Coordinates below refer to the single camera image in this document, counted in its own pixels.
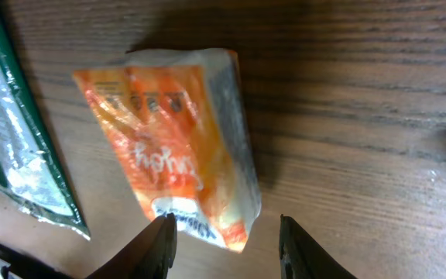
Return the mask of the orange small packet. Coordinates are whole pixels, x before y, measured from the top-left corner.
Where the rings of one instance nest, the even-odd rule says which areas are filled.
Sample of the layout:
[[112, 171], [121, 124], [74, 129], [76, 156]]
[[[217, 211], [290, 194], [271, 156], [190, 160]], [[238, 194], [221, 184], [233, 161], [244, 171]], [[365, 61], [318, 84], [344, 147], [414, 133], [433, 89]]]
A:
[[241, 253], [262, 202], [237, 53], [140, 50], [73, 78], [146, 217]]

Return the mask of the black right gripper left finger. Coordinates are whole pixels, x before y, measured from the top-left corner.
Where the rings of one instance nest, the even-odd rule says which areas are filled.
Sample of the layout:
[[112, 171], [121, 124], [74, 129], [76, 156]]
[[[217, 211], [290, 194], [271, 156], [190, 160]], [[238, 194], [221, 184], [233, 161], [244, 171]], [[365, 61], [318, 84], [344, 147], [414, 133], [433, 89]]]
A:
[[87, 279], [166, 279], [176, 252], [175, 215], [161, 215]]

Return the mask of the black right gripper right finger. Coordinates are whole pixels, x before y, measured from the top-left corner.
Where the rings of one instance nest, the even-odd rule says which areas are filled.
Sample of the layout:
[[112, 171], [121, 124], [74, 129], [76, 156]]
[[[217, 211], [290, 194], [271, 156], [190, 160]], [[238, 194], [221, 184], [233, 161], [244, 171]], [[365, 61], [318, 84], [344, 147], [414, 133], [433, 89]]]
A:
[[282, 279], [356, 279], [292, 217], [280, 216]]

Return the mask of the green 3M package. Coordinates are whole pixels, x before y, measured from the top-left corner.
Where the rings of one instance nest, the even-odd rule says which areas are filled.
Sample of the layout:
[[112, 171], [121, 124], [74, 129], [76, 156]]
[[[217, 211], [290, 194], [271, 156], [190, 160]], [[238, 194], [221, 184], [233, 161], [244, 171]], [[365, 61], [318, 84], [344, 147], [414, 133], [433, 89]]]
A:
[[0, 192], [41, 222], [91, 235], [0, 13]]

